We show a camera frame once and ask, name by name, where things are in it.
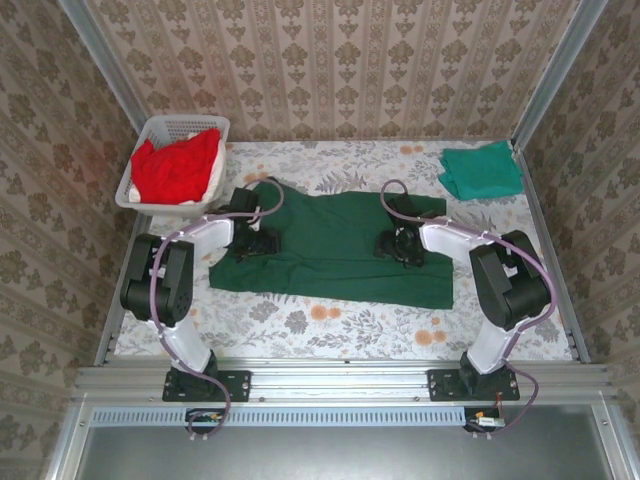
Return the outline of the dark green t-shirt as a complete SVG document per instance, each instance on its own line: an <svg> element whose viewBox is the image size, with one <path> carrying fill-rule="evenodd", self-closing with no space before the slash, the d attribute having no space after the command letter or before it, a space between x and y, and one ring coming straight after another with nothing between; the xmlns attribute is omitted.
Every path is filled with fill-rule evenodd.
<svg viewBox="0 0 640 480"><path fill-rule="evenodd" d="M209 270L212 288L452 309L451 259L427 254L416 267L375 256L377 237L392 226L378 194L310 196L269 183L255 191L263 209L276 210L261 227L279 234L281 250L243 260L225 254Z"/></svg>

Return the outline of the white plastic laundry basket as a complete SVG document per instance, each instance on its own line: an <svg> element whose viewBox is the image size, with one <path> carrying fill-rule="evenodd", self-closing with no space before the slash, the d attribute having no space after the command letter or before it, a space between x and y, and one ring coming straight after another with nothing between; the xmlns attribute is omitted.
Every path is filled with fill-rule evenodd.
<svg viewBox="0 0 640 480"><path fill-rule="evenodd" d="M204 215L224 190L227 168L226 140L230 127L231 123L227 118L215 115L174 114L151 117L146 121L135 149L141 147L146 140L150 140L154 147L161 148L186 139L189 134L195 136L209 129L217 129L220 132L219 153L213 164L208 189L199 202L183 202L178 205L133 202L129 195L133 180L131 162L128 162L115 193L115 203L121 208L133 209L147 216L198 218Z"/></svg>

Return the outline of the folded teal green t-shirt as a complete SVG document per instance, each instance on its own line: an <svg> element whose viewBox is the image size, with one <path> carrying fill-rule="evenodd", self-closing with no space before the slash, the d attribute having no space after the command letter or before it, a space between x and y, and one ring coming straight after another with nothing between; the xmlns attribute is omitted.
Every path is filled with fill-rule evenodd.
<svg viewBox="0 0 640 480"><path fill-rule="evenodd" d="M442 186L460 201L495 199L523 192L522 171L508 141L472 149L443 150Z"/></svg>

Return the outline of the floral tablecloth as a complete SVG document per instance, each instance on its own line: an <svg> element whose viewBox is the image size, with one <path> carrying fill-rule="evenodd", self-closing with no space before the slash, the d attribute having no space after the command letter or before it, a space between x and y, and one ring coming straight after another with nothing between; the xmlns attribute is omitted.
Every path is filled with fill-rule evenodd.
<svg viewBox="0 0 640 480"><path fill-rule="evenodd" d="M378 192L390 179L398 189L445 199L456 222L503 234L536 228L528 199L461 202L439 182L444 141L236 142L227 148L227 184L274 177L316 196ZM262 359L458 360L483 319L469 270L453 275L454 305L427 310L212 289L208 273L216 254L195 267L190 310L203 341L220 357Z"/></svg>

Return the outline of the grey metal panel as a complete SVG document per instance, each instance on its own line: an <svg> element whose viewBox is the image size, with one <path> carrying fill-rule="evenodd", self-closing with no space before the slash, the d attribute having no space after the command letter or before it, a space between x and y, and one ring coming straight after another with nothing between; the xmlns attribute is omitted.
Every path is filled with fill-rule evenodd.
<svg viewBox="0 0 640 480"><path fill-rule="evenodd" d="M45 480L640 480L621 412L537 406L477 438L459 427L97 427L73 408Z"/></svg>

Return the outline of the aluminium table side rail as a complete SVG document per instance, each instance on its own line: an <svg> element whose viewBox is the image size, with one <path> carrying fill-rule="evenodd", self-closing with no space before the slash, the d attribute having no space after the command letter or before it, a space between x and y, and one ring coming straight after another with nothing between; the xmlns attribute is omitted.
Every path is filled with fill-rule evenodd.
<svg viewBox="0 0 640 480"><path fill-rule="evenodd" d="M139 234L146 233L149 229L150 223L151 218L149 216L140 213L136 215L131 236L127 244L127 249L123 257L123 262L121 264L119 276L115 285L115 290L104 323L104 328L98 345L97 353L93 362L93 365L95 367L102 367L108 362L108 356L112 351L112 341L117 339L119 336L125 312L120 303L120 291L125 279L127 265L131 257L136 237Z"/></svg>
<svg viewBox="0 0 640 480"><path fill-rule="evenodd" d="M550 276L556 285L558 311L564 324L565 335L567 336L570 350L575 360L580 361L581 363L591 363L592 360L576 317L573 303L544 218L543 210L527 167L524 154L521 150L515 151L515 159L523 172L522 181L524 192L527 197L533 223L540 242L542 256L544 257L545 265L548 268Z"/></svg>

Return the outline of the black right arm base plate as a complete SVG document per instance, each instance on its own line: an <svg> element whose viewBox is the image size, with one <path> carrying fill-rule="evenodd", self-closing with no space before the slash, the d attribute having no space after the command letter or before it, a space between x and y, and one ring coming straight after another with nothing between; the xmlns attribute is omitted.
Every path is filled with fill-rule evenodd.
<svg viewBox="0 0 640 480"><path fill-rule="evenodd" d="M427 373L430 400L445 401L494 401L501 397L506 401L520 399L515 373L502 368L480 375L474 370L434 369Z"/></svg>

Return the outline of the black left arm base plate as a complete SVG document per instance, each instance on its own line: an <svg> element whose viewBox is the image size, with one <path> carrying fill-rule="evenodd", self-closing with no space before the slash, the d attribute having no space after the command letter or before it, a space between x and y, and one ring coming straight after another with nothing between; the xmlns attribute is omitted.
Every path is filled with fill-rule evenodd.
<svg viewBox="0 0 640 480"><path fill-rule="evenodd" d="M222 370L218 381L226 388L232 402L247 402L251 391L251 372ZM162 400L164 402L202 403L225 402L220 387L192 374L171 368L166 374Z"/></svg>

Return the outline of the aluminium frame cross rail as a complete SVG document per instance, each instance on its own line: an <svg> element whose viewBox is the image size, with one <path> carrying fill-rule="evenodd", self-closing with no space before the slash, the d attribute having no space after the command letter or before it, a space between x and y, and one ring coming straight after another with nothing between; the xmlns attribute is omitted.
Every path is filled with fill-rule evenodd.
<svg viewBox="0 0 640 480"><path fill-rule="evenodd" d="M429 370L452 369L455 361L221 359L223 370L251 372L252 406L398 406L429 401ZM73 401L105 405L158 406L164 357L114 357L102 367L79 371ZM603 365L517 361L520 395L537 395L539 405L590 405L615 399Z"/></svg>

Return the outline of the aluminium frame post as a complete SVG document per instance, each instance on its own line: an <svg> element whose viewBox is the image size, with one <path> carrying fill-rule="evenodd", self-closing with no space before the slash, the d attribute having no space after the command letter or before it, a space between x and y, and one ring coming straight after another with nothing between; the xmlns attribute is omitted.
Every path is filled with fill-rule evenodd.
<svg viewBox="0 0 640 480"><path fill-rule="evenodd" d="M100 30L87 1L59 0L59 3L132 127L140 134L150 115L143 106L141 95L135 92L133 83L125 72L124 63L117 59L115 50Z"/></svg>
<svg viewBox="0 0 640 480"><path fill-rule="evenodd" d="M512 135L517 151L522 151L533 136L607 3L580 0Z"/></svg>

